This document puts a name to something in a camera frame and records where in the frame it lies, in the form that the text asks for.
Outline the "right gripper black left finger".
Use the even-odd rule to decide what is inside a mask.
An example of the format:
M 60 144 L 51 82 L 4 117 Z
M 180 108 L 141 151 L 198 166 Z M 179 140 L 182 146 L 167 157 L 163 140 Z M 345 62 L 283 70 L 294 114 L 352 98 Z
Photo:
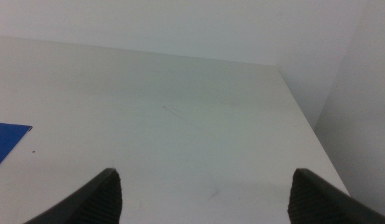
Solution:
M 122 206 L 119 173 L 106 168 L 27 224 L 119 223 Z

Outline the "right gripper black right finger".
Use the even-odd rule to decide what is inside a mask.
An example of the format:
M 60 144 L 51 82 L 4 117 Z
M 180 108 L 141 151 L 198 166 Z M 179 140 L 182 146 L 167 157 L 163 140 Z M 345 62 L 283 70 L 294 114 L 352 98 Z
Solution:
M 293 174 L 287 212 L 292 224 L 385 224 L 384 215 L 303 168 Z

